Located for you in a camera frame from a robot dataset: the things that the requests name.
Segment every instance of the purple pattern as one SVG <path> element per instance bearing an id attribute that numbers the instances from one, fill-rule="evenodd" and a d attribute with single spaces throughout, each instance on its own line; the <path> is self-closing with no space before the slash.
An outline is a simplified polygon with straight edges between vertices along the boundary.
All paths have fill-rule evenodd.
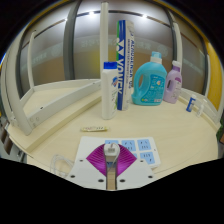
<path id="1" fill-rule="evenodd" d="M 180 72 L 180 68 L 177 66 L 173 66 L 173 70 Z"/>
<path id="2" fill-rule="evenodd" d="M 120 145 L 120 154 L 117 158 L 116 174 L 117 177 L 122 174 L 132 163 L 135 162 L 136 157 L 124 146 Z"/>
<path id="3" fill-rule="evenodd" d="M 178 77 L 177 77 L 177 78 L 175 78 L 175 80 L 177 80 L 178 82 L 181 82 L 181 79 L 180 79 L 180 78 L 178 78 Z"/>
<path id="4" fill-rule="evenodd" d="M 104 144 L 97 147 L 86 158 L 97 170 L 99 170 L 104 176 L 107 176 L 107 164 L 104 155 Z"/>

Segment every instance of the blue bottle cap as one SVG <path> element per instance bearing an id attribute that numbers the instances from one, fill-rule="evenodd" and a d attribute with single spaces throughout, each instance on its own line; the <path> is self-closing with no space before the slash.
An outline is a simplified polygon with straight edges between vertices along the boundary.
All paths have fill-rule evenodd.
<path id="1" fill-rule="evenodd" d="M 104 69 L 117 69 L 117 62 L 104 62 Z"/>
<path id="2" fill-rule="evenodd" d="M 162 55 L 159 52 L 152 51 L 152 57 L 154 57 L 154 58 L 162 58 Z"/>

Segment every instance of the cable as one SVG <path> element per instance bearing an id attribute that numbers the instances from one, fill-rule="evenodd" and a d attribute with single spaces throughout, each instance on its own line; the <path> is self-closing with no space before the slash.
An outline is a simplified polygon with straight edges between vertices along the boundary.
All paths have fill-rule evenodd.
<path id="1" fill-rule="evenodd" d="M 52 173 L 52 169 L 53 169 L 53 173 L 54 173 L 55 175 L 57 175 L 56 172 L 55 172 L 55 170 L 56 170 L 56 168 L 55 168 L 55 164 L 56 164 L 56 162 L 59 161 L 59 160 L 63 160 L 63 161 L 65 161 L 71 168 L 74 166 L 74 163 L 73 163 L 71 160 L 68 160 L 68 159 L 66 159 L 66 158 L 63 157 L 63 156 L 56 154 L 56 155 L 53 156 L 53 158 L 52 158 L 52 160 L 51 160 L 51 165 L 50 165 L 50 172 Z M 68 173 L 64 173 L 64 172 L 61 172 L 61 171 L 59 171 L 59 170 L 58 170 L 58 174 L 59 174 L 60 177 L 62 177 L 62 178 L 66 178 L 67 175 L 68 175 Z"/>

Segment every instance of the teal detergent bottle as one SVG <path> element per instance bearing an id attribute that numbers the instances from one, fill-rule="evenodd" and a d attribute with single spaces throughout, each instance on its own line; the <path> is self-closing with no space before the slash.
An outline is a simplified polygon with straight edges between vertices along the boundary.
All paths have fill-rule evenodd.
<path id="1" fill-rule="evenodd" d="M 134 77 L 134 104 L 145 106 L 160 105 L 163 100 L 167 71 L 162 65 L 162 57 L 159 52 L 152 52 L 150 62 L 143 64 L 137 70 Z"/>

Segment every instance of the white bottle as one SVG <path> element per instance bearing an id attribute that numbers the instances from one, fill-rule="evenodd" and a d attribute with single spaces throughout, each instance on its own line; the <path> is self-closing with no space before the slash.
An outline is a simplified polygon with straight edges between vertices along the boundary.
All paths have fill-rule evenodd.
<path id="1" fill-rule="evenodd" d="M 207 101 L 205 99 L 203 99 L 201 106 L 198 109 L 198 112 L 196 114 L 197 117 L 200 117 L 201 114 L 203 113 L 203 110 L 205 108 L 204 103 L 207 103 Z"/>
<path id="2" fill-rule="evenodd" d="M 109 120 L 117 112 L 118 69 L 117 62 L 104 62 L 101 74 L 102 118 Z"/>

